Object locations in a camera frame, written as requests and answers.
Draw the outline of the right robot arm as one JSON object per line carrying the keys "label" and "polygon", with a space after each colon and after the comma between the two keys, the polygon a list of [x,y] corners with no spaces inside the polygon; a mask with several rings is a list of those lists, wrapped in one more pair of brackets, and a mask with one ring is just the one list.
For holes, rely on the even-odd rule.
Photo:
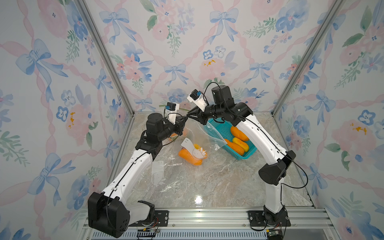
{"label": "right robot arm", "polygon": [[259,170],[259,176],[266,188],[264,204],[266,225],[287,226],[289,216],[282,203],[282,188],[287,169],[294,163],[296,154],[287,151],[271,137],[246,103],[235,103],[228,86],[218,85],[212,88],[212,94],[215,103],[209,105],[204,93],[193,90],[187,99],[195,104],[195,107],[188,112],[188,117],[202,125],[206,125],[209,119],[221,118],[237,127],[250,139],[266,161]]}

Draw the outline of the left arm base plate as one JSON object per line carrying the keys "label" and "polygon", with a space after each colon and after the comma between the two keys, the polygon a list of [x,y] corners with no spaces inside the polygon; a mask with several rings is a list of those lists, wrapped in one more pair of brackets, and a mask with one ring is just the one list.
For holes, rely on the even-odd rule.
{"label": "left arm base plate", "polygon": [[129,227],[167,227],[169,220],[169,211],[167,210],[155,210],[153,213],[150,213],[149,216],[142,221],[138,221],[132,224],[129,224]]}

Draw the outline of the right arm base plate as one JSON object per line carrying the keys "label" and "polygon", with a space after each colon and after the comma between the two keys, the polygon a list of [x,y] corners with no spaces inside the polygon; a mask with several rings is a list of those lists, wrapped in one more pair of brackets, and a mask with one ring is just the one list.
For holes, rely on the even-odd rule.
{"label": "right arm base plate", "polygon": [[285,209],[277,214],[267,211],[247,211],[248,219],[252,227],[290,227],[291,221]]}

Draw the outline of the small yellow mango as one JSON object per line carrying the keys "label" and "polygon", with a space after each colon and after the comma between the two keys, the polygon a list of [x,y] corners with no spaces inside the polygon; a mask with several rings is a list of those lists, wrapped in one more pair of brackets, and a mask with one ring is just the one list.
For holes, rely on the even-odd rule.
{"label": "small yellow mango", "polygon": [[207,152],[198,144],[194,144],[193,156],[195,159],[205,159]]}

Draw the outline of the orange mango basket back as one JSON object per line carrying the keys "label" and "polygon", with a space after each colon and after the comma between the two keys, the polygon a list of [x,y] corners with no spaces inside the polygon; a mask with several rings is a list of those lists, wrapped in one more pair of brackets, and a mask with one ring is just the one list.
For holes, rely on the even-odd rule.
{"label": "orange mango basket back", "polygon": [[231,131],[231,134],[235,137],[235,138],[238,138],[239,140],[243,141],[243,142],[247,142],[249,141],[250,139],[242,132],[240,131],[237,127],[231,127],[230,129]]}

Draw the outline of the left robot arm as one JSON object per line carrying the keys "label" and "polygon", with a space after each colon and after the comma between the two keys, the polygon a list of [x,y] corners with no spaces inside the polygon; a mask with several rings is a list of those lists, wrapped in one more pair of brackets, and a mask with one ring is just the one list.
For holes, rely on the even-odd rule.
{"label": "left robot arm", "polygon": [[181,136],[187,120],[187,116],[179,113],[148,116],[146,129],[128,163],[101,193],[93,192],[88,199],[88,221],[92,229],[119,238],[132,224],[155,222],[154,204],[146,201],[125,204],[141,174],[160,153],[163,142],[173,134]]}

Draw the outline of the yellow mango basket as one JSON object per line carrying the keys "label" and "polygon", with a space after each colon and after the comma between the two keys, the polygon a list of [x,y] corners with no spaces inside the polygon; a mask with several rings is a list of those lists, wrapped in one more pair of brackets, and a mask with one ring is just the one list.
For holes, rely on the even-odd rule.
{"label": "yellow mango basket", "polygon": [[241,139],[239,139],[239,138],[234,137],[233,138],[233,143],[237,144],[238,146],[240,146],[244,150],[244,152],[248,152],[249,149],[250,149],[249,145],[246,142],[244,142]]}

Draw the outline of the long orange mango front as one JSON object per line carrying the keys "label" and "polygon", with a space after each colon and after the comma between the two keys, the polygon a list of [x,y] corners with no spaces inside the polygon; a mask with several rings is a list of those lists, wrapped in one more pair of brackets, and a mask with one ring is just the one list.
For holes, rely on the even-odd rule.
{"label": "long orange mango front", "polygon": [[241,146],[239,146],[238,144],[232,143],[227,139],[225,139],[225,141],[227,143],[227,146],[231,148],[233,151],[235,151],[237,154],[239,154],[240,156],[244,155],[245,150]]}

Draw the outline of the clear plastic bag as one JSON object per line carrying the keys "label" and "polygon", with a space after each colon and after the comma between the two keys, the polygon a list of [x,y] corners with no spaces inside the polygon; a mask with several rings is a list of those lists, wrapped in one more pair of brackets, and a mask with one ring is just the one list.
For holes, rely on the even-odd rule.
{"label": "clear plastic bag", "polygon": [[188,120],[183,131],[183,135],[177,140],[176,153],[181,149],[188,150],[193,155],[194,144],[200,145],[206,152],[207,157],[203,161],[214,155],[214,152],[221,149],[213,137],[210,137],[204,130],[203,126],[197,121]]}
{"label": "clear plastic bag", "polygon": [[178,194],[186,190],[187,172],[186,161],[175,159],[156,159],[150,170],[149,183],[146,192],[151,194]]}

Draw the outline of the clear zip-top bag green print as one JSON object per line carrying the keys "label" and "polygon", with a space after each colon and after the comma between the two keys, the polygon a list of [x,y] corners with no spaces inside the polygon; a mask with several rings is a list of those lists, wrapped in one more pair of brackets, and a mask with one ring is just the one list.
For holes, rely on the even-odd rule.
{"label": "clear zip-top bag green print", "polygon": [[171,133],[169,135],[170,140],[175,140],[177,137],[173,138],[173,135],[182,136],[186,122],[189,119],[188,115],[181,115],[179,113],[169,113],[167,114],[168,121],[170,122]]}

